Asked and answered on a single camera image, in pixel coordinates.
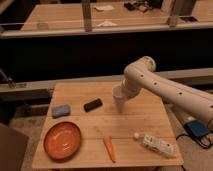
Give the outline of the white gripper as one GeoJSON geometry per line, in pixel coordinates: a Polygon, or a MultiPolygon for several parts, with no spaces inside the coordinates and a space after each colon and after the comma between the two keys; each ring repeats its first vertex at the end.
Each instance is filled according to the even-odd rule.
{"type": "Polygon", "coordinates": [[[122,84],[121,92],[122,92],[123,97],[126,100],[129,100],[129,99],[136,97],[139,94],[140,90],[138,88],[129,87],[125,84],[122,84]]]}

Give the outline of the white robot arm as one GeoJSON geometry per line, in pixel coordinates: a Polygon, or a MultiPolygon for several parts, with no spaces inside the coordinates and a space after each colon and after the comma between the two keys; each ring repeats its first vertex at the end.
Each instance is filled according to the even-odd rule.
{"type": "Polygon", "coordinates": [[[163,78],[154,73],[155,68],[156,63],[149,56],[127,65],[121,83],[123,96],[134,98],[145,88],[213,127],[213,95],[163,78]]]}

